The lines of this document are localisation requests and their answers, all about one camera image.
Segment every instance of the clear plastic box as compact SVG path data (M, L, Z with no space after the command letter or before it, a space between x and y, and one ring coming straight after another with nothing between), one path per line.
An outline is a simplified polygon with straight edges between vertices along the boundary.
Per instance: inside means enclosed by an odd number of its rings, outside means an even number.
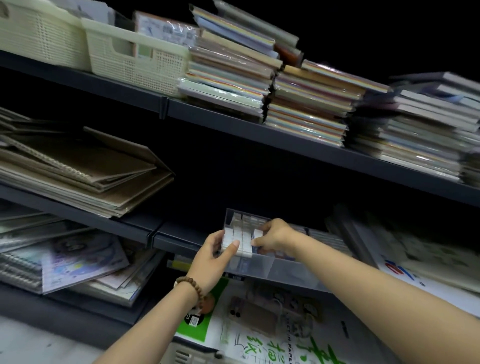
M91 70L80 19L47 1L0 0L0 49L57 66Z
M190 60L186 47L85 18L82 25L93 73L164 95L181 96L179 79L185 76ZM151 48L152 57L135 57L135 46Z
M250 219L252 233L255 228L262 226L270 220L258 215L227 209L225 228L232 229L235 220L238 220L239 217L242 219L244 216L253 217L253 219ZM298 231L304 229L303 227L293 227ZM328 292L327 288L320 283L303 263L295 262L293 258L281 252L263 252L262 249L253 248L252 256L247 257L239 251L230 261L226 271L240 276L266 279L281 284Z

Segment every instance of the white plastic basket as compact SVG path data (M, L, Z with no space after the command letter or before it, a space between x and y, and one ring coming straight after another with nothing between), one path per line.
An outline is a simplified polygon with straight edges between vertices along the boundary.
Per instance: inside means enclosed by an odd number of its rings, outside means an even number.
M93 73L161 94L179 97L178 83L190 51L180 45L108 24L82 19ZM134 56L134 46L152 49L151 58Z
M80 19L43 0L0 0L0 49L58 66L91 70Z

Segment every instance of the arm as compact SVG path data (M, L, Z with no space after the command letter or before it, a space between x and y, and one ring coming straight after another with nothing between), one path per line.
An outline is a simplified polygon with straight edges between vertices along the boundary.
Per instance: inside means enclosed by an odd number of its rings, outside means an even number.
M405 363L480 363L480 321L275 219L252 245L283 250L310 271Z
M233 242L220 257L214 258L213 254L219 250L224 233L223 230L218 231L207 238L187 273L204 294L218 283L240 243ZM195 288L187 282L179 283L94 364L160 363L180 322L197 301Z

